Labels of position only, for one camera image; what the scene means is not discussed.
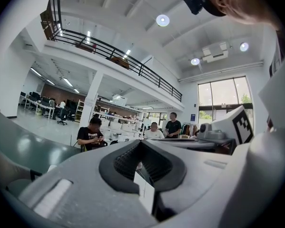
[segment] ceiling light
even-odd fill
[[[170,23],[170,19],[169,19],[169,17],[167,15],[161,14],[161,15],[157,16],[156,23],[159,26],[164,27],[164,26],[167,26]]]
[[[241,43],[240,50],[247,51],[249,49],[249,44],[247,42]]]
[[[63,32],[61,30],[61,25],[60,24],[58,24],[58,28],[59,28],[59,31],[60,31],[60,36],[63,36]]]
[[[33,68],[30,68],[33,72],[35,72],[37,75],[39,75],[40,77],[42,77],[41,74],[39,74],[36,70],[34,70]]]
[[[68,81],[68,79],[66,79],[66,78],[63,78],[63,79],[66,81],[66,83],[67,83],[69,86],[73,87],[72,84],[70,83],[70,81]]]
[[[90,31],[87,32],[87,36],[90,36]],[[89,44],[89,40],[90,40],[90,39],[87,37],[86,40],[87,40],[87,44]]]
[[[50,82],[52,85],[54,85],[55,86],[55,84],[53,83],[53,82],[51,82],[50,80],[48,80],[48,79],[46,79],[48,82]]]
[[[130,54],[131,50],[127,50],[127,52],[125,53],[125,55],[123,56],[123,59],[128,57],[128,54]]]
[[[198,65],[199,64],[199,59],[198,58],[194,58],[191,60],[191,64],[192,65]]]

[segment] fluorescent light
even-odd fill
[[[130,54],[131,50],[127,50],[127,52],[125,53],[125,55],[123,56],[123,59],[128,57],[128,54]]]
[[[34,70],[33,68],[30,68],[33,72],[35,72],[37,75],[39,75],[40,77],[42,77],[41,74],[39,74],[36,70]]]
[[[69,86],[73,87],[72,84],[70,83],[70,81],[68,81],[68,79],[66,79],[66,78],[63,78],[63,79],[66,81],[66,83],[68,83]]]
[[[191,64],[192,65],[198,65],[199,64],[199,59],[198,58],[194,58],[191,60]]]
[[[62,33],[62,30],[61,30],[61,25],[58,24],[58,28],[59,28],[59,31],[60,31],[60,36],[63,36],[63,33]]]
[[[87,36],[90,36],[90,31],[87,32]],[[89,44],[89,38],[87,37],[87,44]]]
[[[48,79],[46,79],[48,82],[50,82],[52,85],[54,85],[55,86],[55,84],[53,83],[53,82],[51,82],[50,80],[48,80]]]

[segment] camera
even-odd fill
[[[185,1],[186,5],[195,15],[198,14],[203,8],[200,0],[183,0],[183,1]]]

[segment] black metal railing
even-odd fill
[[[64,29],[59,0],[49,0],[47,10],[41,14],[41,19],[47,39],[68,43],[77,48],[104,57],[129,71],[135,72],[138,76],[149,80],[155,86],[165,90],[177,100],[181,101],[182,94],[178,90],[135,58],[126,55],[125,52],[118,48],[94,37],[88,37],[85,34]]]

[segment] air conditioner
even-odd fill
[[[208,63],[218,61],[228,57],[227,44],[222,42],[220,44],[213,44],[203,48],[204,57],[203,61]]]

